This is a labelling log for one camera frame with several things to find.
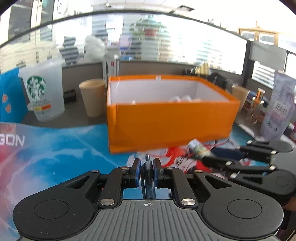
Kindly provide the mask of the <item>green white lighter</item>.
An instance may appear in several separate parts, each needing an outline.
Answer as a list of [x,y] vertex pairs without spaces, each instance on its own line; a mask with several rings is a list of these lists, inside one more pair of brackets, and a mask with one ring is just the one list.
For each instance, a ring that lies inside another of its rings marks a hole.
[[193,139],[188,143],[189,151],[196,157],[196,159],[201,160],[203,157],[212,157],[213,153],[199,140]]

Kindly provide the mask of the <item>white barcode plastic pouch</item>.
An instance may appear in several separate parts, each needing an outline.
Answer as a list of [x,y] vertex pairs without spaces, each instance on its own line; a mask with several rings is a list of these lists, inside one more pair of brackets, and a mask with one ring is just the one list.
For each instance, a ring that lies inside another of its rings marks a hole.
[[274,76],[272,95],[260,134],[267,141],[279,140],[295,111],[295,79],[281,71]]

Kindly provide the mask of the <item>gold perfume bottle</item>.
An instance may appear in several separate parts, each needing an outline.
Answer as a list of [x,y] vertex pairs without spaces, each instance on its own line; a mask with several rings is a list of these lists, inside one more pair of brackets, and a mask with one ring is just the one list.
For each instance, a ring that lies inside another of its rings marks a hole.
[[246,119],[249,123],[251,123],[253,125],[255,125],[257,123],[258,117],[261,112],[261,108],[263,107],[264,94],[265,94],[265,90],[258,88],[256,96],[252,98],[251,105],[248,110]]

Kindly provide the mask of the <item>right brown paper cup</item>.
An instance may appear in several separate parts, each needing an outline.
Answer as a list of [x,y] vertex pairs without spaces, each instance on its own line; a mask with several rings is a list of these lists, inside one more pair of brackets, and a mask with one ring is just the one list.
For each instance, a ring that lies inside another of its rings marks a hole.
[[249,89],[236,84],[232,85],[232,95],[240,101],[238,112],[241,112],[249,93]]

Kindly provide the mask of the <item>brown paper cup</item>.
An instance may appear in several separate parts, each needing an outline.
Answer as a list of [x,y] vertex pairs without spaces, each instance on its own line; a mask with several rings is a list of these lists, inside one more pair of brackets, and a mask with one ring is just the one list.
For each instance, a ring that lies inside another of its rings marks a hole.
[[249,93],[249,89],[236,84],[232,85],[232,95],[240,101],[238,112],[241,112]]
[[106,110],[105,81],[85,80],[79,84],[86,113],[90,118],[102,116]]

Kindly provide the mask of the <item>colourful AGON desk mat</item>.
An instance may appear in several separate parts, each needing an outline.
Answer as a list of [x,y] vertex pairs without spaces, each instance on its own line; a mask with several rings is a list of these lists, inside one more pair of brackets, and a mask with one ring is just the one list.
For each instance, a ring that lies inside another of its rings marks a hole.
[[[130,166],[144,152],[112,155],[108,150],[107,126],[38,128],[14,124],[13,146],[1,146],[1,240],[17,240],[13,208],[23,198],[67,181],[92,169],[108,173]],[[210,229],[195,224],[192,216],[178,212],[176,222],[161,221],[160,212],[145,207],[106,214],[96,232],[83,240],[219,240]]]

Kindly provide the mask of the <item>black mesh desk organizer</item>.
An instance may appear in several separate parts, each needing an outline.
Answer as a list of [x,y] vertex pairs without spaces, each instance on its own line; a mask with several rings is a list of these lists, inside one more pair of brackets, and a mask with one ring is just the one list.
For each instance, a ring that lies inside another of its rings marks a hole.
[[201,74],[197,72],[196,68],[192,68],[192,69],[184,69],[182,71],[182,75],[197,76],[197,77],[204,78],[224,90],[226,90],[226,87],[227,87],[227,78],[216,72],[211,74]]

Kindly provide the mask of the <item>yellow building block toy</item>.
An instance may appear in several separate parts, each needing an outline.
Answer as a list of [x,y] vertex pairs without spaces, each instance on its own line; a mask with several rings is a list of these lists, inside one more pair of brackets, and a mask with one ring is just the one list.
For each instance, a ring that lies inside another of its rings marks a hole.
[[202,63],[200,66],[196,68],[197,75],[210,75],[211,71],[207,62]]

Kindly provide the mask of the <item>orange cardboard box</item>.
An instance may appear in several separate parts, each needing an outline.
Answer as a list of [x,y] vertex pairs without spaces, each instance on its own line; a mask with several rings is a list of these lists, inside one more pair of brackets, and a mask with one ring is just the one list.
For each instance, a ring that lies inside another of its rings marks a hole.
[[112,76],[107,88],[109,150],[117,154],[227,138],[239,106],[234,96],[200,77]]

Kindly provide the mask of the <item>blue paper bag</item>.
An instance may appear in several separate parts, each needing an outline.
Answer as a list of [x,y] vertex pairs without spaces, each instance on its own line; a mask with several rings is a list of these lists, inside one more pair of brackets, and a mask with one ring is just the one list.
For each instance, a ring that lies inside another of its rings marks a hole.
[[19,68],[1,74],[1,122],[21,123],[28,113]]

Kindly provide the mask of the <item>left brown paper cup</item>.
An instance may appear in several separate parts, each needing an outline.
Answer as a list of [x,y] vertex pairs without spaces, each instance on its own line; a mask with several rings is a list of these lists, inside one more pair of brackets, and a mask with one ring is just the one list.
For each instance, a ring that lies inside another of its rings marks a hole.
[[105,81],[85,80],[79,84],[86,113],[90,118],[102,116],[106,110]]

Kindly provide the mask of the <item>white Starbucks plastic cup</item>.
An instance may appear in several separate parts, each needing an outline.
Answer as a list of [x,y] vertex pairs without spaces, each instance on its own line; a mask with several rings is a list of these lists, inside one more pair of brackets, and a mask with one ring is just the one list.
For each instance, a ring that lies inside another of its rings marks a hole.
[[62,85],[62,58],[50,59],[20,69],[29,102],[40,122],[57,118],[65,111]]

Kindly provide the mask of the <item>white grey product box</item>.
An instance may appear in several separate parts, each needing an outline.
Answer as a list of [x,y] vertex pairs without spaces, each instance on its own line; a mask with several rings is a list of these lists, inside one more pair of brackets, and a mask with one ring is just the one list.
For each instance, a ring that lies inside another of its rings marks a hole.
[[119,75],[120,57],[118,54],[105,54],[102,61],[102,72],[105,86],[108,86],[109,78]]

